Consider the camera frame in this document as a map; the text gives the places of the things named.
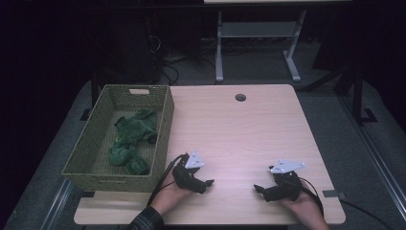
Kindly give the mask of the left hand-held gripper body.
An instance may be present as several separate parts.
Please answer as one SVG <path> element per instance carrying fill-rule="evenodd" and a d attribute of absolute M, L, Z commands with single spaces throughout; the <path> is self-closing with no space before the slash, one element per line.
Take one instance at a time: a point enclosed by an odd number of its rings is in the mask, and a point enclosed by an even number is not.
<path fill-rule="evenodd" d="M 192 192 L 195 192 L 196 188 L 205 187 L 203 181 L 194 177 L 194 174 L 203 166 L 204 162 L 196 150 L 183 154 L 181 160 L 172 170 L 172 175 L 177 186 Z"/>

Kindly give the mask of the metal floor rail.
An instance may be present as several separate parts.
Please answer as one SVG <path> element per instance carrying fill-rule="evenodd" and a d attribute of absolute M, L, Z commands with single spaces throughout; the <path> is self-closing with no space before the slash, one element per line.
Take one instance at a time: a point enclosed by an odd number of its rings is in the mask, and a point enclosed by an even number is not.
<path fill-rule="evenodd" d="M 63 179 L 54 196 L 51 207 L 41 224 L 40 230 L 55 230 L 72 189 L 73 184 L 68 179 Z"/>
<path fill-rule="evenodd" d="M 356 113 L 353 112 L 353 103 L 347 97 L 339 97 L 338 101 L 348 115 L 349 120 L 358 133 L 364 147 L 367 149 L 372 164 L 394 202 L 397 211 L 406 222 L 406 193 L 401 189 L 388 165 L 384 161 L 381 152 L 378 150 L 372 137 L 365 128 L 365 124 L 377 124 L 378 120 L 369 108 L 362 108 L 359 113 L 360 118 L 357 118 Z"/>

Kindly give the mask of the person's left hand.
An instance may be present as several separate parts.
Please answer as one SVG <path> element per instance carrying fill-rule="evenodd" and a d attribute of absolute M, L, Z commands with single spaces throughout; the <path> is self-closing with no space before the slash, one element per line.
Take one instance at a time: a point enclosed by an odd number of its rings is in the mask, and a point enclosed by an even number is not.
<path fill-rule="evenodd" d="M 158 192 L 150 203 L 150 206 L 161 216 L 164 216 L 192 195 L 192 191 L 181 189 L 177 186 L 171 173 L 165 178 L 163 185 L 164 188 Z"/>

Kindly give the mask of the person's right hand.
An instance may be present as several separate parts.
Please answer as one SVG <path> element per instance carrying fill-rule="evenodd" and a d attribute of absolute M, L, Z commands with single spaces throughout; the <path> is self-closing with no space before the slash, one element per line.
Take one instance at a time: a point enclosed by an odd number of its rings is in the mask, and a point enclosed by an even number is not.
<path fill-rule="evenodd" d="M 283 199 L 280 204 L 287 208 L 304 226 L 306 221 L 324 219 L 316 202 L 304 192 L 300 192 L 296 200 Z"/>

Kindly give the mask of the black metal post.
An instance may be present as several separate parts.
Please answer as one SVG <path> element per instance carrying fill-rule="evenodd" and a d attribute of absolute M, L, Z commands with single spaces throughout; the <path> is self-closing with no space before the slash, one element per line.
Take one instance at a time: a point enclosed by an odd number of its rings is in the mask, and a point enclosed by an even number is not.
<path fill-rule="evenodd" d="M 87 121 L 88 120 L 88 118 L 90 116 L 90 113 L 91 113 L 93 107 L 95 106 L 95 104 L 97 102 L 97 99 L 99 97 L 99 91 L 100 91 L 100 88 L 99 88 L 99 84 L 98 84 L 98 76 L 97 76 L 96 73 L 94 73 L 92 75 L 92 77 L 91 77 L 91 80 L 90 80 L 91 107 L 86 108 L 82 112 L 82 114 L 80 116 L 81 121 Z"/>

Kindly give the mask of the grey tape strip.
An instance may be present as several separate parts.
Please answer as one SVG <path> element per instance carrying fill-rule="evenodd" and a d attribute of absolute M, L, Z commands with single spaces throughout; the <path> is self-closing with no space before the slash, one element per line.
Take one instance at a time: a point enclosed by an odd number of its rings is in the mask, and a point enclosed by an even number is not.
<path fill-rule="evenodd" d="M 339 199 L 346 199 L 346 195 L 336 190 L 325 190 L 323 191 L 324 197 L 337 197 Z"/>

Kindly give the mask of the green woven basket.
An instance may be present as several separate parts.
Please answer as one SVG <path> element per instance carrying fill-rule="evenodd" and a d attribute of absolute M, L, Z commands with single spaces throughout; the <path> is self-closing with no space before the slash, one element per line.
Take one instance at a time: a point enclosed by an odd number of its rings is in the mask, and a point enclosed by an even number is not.
<path fill-rule="evenodd" d="M 117 138 L 115 123 L 139 109 L 157 113 L 157 141 L 141 141 L 140 157 L 149 167 L 146 175 L 132 175 L 109 163 L 108 151 Z M 107 84 L 93 106 L 87 123 L 62 174 L 84 191 L 150 193 L 166 168 L 174 102 L 166 85 Z"/>

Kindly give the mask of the black metal stand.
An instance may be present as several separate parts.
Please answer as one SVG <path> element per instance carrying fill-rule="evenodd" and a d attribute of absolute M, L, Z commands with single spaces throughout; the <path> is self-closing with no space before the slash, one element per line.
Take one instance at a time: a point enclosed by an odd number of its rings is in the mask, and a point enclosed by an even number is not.
<path fill-rule="evenodd" d="M 311 92 L 319 86 L 337 79 L 333 92 L 337 96 L 345 96 L 352 90 L 352 117 L 359 125 L 376 123 L 377 119 L 369 108 L 362 107 L 363 73 L 362 70 L 351 64 L 346 64 L 313 83 L 297 89 L 297 92 Z"/>

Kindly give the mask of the green fleece garment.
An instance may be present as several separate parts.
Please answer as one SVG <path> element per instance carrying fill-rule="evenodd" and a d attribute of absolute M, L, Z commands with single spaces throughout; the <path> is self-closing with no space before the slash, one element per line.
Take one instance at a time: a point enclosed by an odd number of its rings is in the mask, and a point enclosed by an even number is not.
<path fill-rule="evenodd" d="M 157 112 L 153 109 L 139 109 L 131 117 L 121 117 L 114 125 L 117 137 L 107 153 L 112 166 L 125 167 L 131 175 L 149 174 L 147 161 L 138 152 L 138 145 L 157 141 Z"/>

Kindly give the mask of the grey metal table frame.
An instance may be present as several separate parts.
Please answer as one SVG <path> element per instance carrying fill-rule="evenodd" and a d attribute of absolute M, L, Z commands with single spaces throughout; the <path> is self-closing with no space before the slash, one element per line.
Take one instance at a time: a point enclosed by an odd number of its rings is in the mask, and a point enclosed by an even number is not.
<path fill-rule="evenodd" d="M 222 41 L 224 38 L 290 38 L 291 45 L 284 50 L 283 58 L 293 81 L 301 77 L 293 60 L 293 54 L 305 21 L 306 11 L 300 11 L 296 21 L 282 22 L 224 22 L 222 12 L 217 14 L 216 53 L 214 57 L 215 81 L 224 82 Z"/>

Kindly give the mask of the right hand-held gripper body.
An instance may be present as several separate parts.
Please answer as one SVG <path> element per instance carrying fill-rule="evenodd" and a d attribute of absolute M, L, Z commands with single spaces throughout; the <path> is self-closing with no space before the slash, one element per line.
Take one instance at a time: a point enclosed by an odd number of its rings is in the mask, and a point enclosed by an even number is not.
<path fill-rule="evenodd" d="M 267 192 L 268 201 L 277 201 L 281 199 L 296 200 L 302 187 L 296 170 L 305 167 L 305 163 L 286 159 L 279 159 L 274 166 L 270 166 L 270 172 L 274 176 L 276 185 Z"/>

